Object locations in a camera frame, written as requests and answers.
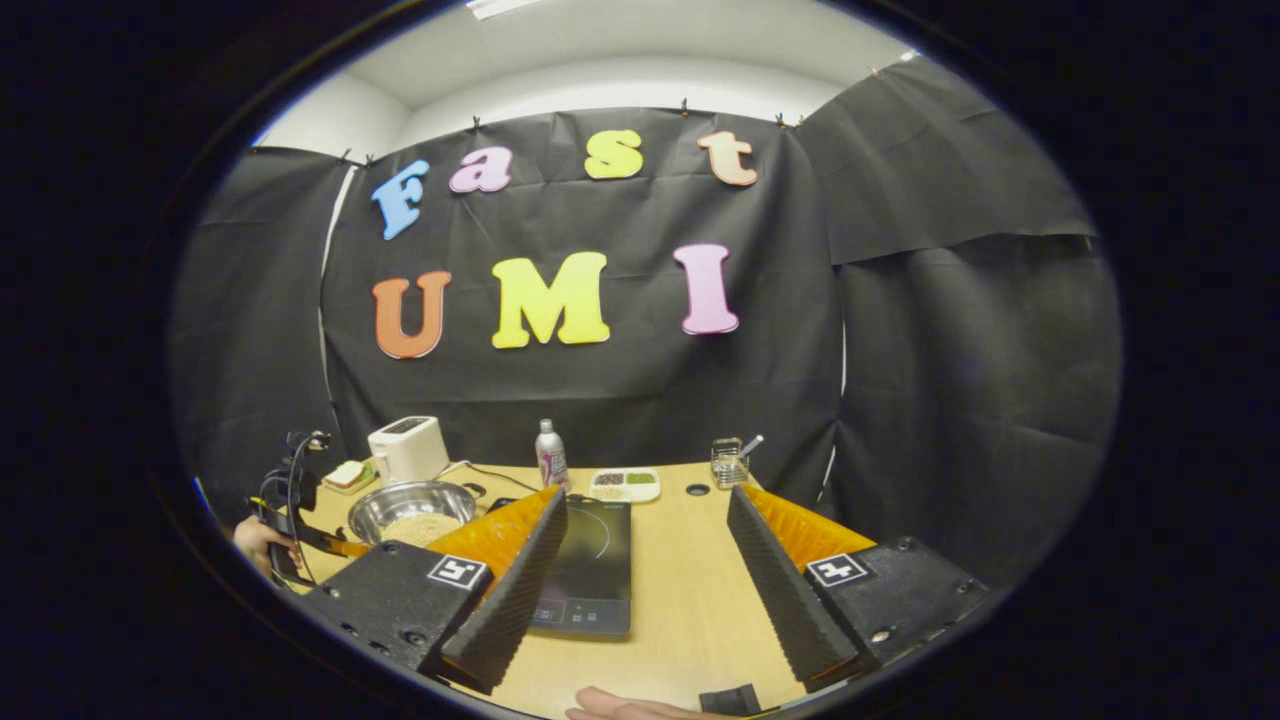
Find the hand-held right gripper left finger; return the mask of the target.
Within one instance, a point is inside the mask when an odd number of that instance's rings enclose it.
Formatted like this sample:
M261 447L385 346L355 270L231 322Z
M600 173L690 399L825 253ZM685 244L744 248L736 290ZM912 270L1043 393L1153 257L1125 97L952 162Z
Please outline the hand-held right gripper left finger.
M530 628L567 525L567 495L550 487L426 548L375 544L300 602L410 671L489 694Z

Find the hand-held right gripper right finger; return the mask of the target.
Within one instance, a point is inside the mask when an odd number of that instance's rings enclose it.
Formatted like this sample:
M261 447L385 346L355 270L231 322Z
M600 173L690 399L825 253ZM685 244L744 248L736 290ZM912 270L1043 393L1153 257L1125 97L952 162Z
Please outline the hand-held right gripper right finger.
M808 691L923 650L989 597L984 582L919 539L876 542L755 486L731 491L727 527Z

